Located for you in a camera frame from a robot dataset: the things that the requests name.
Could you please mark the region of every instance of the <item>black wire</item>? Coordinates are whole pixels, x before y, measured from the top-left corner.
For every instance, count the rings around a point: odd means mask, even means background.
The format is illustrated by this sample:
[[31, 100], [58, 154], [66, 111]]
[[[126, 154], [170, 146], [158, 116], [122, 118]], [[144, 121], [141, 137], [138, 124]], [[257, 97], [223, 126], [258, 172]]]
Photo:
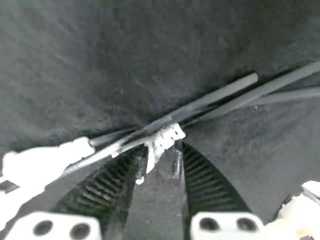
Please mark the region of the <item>black wire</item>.
[[207, 121], [207, 120], [219, 118], [237, 108], [240, 108], [243, 105], [246, 105], [250, 101], [258, 99], [263, 95], [267, 95], [271, 92], [274, 92], [284, 86], [292, 84], [298, 80], [301, 80], [319, 71], [320, 71], [320, 61], [316, 61], [311, 64], [308, 64], [307, 66], [294, 70], [260, 87], [257, 87], [247, 93], [244, 93], [239, 97], [236, 97], [235, 99], [227, 102], [226, 104], [223, 104], [220, 107], [215, 108], [211, 112], [201, 116], [200, 118], [196, 119], [190, 124], [193, 124], [197, 121]]
[[152, 135], [155, 131], [171, 125], [173, 123], [179, 123], [187, 118], [190, 118], [194, 114], [199, 112], [199, 109], [217, 102], [227, 96], [230, 96], [240, 90], [245, 89], [246, 87], [256, 83], [258, 81], [258, 75], [256, 73], [245, 76], [225, 87], [219, 88], [218, 90], [209, 93], [200, 99], [193, 101], [170, 114], [165, 115], [164, 117], [150, 123], [149, 125], [123, 137], [111, 145], [106, 146], [105, 148], [95, 152], [91, 156], [88, 156], [80, 161], [68, 166], [61, 177], [68, 175], [86, 167], [90, 164], [98, 162], [102, 159], [105, 159], [107, 156], [111, 155], [114, 152], [121, 152], [123, 147], [129, 146], [131, 143], [139, 140], [141, 138]]

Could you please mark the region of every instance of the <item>black fabric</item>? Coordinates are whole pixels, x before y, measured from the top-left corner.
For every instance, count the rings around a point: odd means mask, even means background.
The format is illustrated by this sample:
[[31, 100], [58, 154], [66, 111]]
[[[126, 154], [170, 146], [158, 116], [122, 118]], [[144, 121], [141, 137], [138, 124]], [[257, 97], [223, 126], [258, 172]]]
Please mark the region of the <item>black fabric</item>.
[[[252, 71], [264, 83], [318, 60], [320, 2], [6, 0], [0, 33], [4, 154], [143, 127]], [[319, 110], [318, 99], [239, 109], [194, 126], [186, 141], [267, 222], [301, 182], [319, 179]], [[53, 183], [20, 214], [50, 209], [94, 169]], [[133, 195], [127, 239], [182, 236], [178, 186], [148, 176]]]

